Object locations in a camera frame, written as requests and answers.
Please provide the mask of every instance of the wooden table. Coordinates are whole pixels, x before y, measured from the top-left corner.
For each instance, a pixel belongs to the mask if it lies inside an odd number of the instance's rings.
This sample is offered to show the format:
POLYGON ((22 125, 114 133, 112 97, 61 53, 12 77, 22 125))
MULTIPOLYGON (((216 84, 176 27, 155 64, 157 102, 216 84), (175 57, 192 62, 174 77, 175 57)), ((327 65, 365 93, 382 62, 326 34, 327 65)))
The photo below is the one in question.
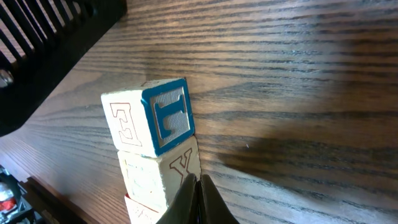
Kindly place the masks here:
POLYGON ((398 223, 397 1, 128 1, 0 163, 129 221, 100 94, 186 77, 201 167, 241 223, 398 223))

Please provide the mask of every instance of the blue border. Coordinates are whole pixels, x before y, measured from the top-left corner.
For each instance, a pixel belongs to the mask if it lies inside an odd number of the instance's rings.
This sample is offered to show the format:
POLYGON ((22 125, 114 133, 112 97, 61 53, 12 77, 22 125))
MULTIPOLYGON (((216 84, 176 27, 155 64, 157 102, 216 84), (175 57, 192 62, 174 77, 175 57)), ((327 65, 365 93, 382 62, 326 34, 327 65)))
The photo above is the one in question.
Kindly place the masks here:
POLYGON ((146 89, 142 91, 142 99, 141 103, 144 105, 145 114, 147 116, 148 126, 150 135, 152 136, 152 142, 154 143, 155 154, 156 156, 160 156, 161 154, 169 151, 171 148, 175 147, 176 145, 180 144, 184 140, 188 139, 190 136, 193 135, 195 132, 195 124, 193 123, 193 114, 191 108, 191 101, 189 99, 189 92, 188 92, 188 85, 187 81, 184 78, 166 83, 164 85, 156 86, 154 88, 146 89), (187 113, 188 113, 188 122, 189 126, 191 127, 189 131, 181 134, 176 139, 170 141, 163 147, 159 147, 159 142, 157 140, 157 132, 156 132, 156 125, 154 121, 154 117, 152 114, 152 108, 150 107, 150 98, 155 95, 159 95, 166 91, 174 90, 178 87, 183 87, 184 95, 185 95, 185 104, 187 106, 187 113))

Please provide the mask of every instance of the letter block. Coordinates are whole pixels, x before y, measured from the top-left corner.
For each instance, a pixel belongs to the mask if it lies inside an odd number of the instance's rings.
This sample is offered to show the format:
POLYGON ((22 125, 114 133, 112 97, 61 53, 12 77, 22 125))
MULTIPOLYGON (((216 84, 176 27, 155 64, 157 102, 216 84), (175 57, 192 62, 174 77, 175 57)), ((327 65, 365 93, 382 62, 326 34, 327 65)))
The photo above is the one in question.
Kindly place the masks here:
POLYGON ((124 196, 124 199, 131 223, 155 224, 162 217, 161 213, 132 200, 128 194, 124 196))
POLYGON ((183 78, 148 81, 103 93, 101 101, 119 150, 157 157, 195 131, 183 78))
POLYGON ((188 174, 200 178, 197 140, 190 137, 157 158, 119 151, 119 162, 131 199, 163 214, 188 174))

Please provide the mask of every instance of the black grille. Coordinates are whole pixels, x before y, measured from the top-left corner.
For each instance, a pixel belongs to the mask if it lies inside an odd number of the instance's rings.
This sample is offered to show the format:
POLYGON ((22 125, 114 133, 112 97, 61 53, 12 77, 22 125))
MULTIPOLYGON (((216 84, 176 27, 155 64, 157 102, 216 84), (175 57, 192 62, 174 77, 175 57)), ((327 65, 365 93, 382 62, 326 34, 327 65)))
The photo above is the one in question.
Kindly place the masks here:
POLYGON ((0 88, 0 136, 21 127, 125 12, 125 0, 2 0, 0 69, 13 81, 0 88))

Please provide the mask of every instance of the red object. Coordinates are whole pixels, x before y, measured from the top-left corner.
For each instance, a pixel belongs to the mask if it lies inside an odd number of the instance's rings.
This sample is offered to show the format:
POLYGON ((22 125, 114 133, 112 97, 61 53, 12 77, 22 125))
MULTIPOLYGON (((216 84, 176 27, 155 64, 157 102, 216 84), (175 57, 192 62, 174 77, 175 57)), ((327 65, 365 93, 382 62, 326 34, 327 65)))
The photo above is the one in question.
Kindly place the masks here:
POLYGON ((9 211, 12 208, 14 208, 15 204, 16 204, 16 201, 15 201, 14 197, 12 197, 10 200, 0 202, 0 211, 3 211, 3 210, 9 211))

